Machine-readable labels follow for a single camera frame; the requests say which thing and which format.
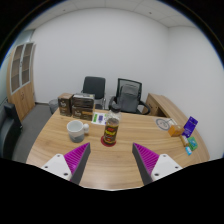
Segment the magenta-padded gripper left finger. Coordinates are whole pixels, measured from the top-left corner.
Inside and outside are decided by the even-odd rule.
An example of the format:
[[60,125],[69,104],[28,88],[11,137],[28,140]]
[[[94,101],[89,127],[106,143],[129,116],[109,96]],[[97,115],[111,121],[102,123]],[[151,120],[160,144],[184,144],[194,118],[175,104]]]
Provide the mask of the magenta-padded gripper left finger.
[[65,155],[56,154],[42,166],[42,169],[65,180],[79,184],[90,152],[90,144],[83,144]]

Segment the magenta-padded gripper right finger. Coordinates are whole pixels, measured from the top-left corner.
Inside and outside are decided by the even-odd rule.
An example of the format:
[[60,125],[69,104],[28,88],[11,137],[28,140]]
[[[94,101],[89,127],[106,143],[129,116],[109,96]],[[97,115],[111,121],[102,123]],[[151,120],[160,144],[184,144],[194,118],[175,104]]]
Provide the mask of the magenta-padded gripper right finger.
[[149,183],[182,169],[182,167],[167,154],[158,155],[137,143],[133,144],[132,153],[135,157],[144,185],[148,185]]

